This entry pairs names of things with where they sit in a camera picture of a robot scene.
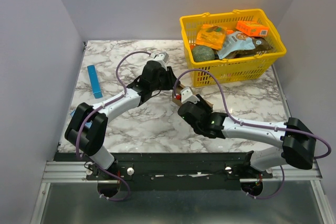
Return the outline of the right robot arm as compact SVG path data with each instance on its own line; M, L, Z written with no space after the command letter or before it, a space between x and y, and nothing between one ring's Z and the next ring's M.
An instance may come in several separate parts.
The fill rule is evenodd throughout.
M255 177L259 172L284 164L303 170L312 169L316 139L299 119L269 123L230 118L226 113L214 112L200 95L182 97L181 103L179 116L198 135L240 138L270 146L262 151L253 151L250 159L242 163L241 171L246 177Z

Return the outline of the brown cardboard box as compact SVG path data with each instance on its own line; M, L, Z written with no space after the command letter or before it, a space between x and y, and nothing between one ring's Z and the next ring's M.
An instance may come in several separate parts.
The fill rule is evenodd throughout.
M213 112L213 104L206 101L191 87L180 84L175 91L176 93L173 95L172 101L180 107L180 111Z

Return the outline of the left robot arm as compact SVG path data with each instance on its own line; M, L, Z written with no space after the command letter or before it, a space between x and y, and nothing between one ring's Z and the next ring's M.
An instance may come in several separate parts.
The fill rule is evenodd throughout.
M112 179L117 171L116 158L103 145L108 124L151 99L153 92L172 90L175 81L170 66L148 61L142 74L124 92L95 105L79 104L65 131L65 139L99 166L98 173L104 179Z

